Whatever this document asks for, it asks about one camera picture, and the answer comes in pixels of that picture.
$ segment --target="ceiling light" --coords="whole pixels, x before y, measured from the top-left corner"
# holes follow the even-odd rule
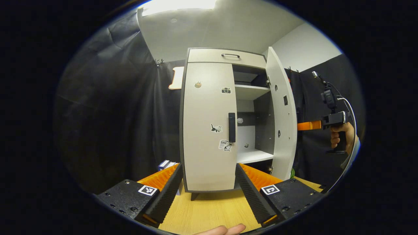
[[[213,9],[216,0],[151,0],[142,4],[142,16],[178,9]]]

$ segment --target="cabinet shelf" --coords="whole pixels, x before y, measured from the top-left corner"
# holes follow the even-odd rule
[[[269,91],[270,88],[266,87],[235,85],[237,100],[255,100]]]
[[[242,164],[264,161],[269,159],[273,159],[272,154],[254,148],[237,154],[237,162]]]

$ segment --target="hand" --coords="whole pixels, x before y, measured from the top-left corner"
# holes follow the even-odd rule
[[[242,231],[244,231],[245,228],[246,228],[246,226],[243,225],[243,224],[233,226],[229,229],[227,229],[227,227],[222,225],[222,226],[213,228],[213,229],[205,231],[205,232],[196,233],[195,235],[238,235]]]
[[[354,127],[351,123],[345,123],[339,127],[331,127],[331,148],[337,147],[338,143],[340,142],[338,132],[345,131],[345,151],[350,155],[351,150],[353,148],[353,139],[354,139]]]

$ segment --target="white cabinet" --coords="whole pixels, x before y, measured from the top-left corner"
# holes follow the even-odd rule
[[[236,163],[272,159],[272,175],[289,179],[296,109],[273,49],[267,61],[263,55],[229,49],[193,48],[187,55],[180,108],[186,192],[234,189]],[[260,111],[264,100],[272,102],[271,108]],[[270,115],[274,119],[264,125]]]

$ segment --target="drawer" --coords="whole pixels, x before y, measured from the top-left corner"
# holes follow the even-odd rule
[[[249,52],[225,50],[225,49],[204,49],[196,48],[190,49],[189,59],[187,62],[217,62],[239,64],[250,67],[257,67],[265,69],[265,59],[262,55],[257,55]]]

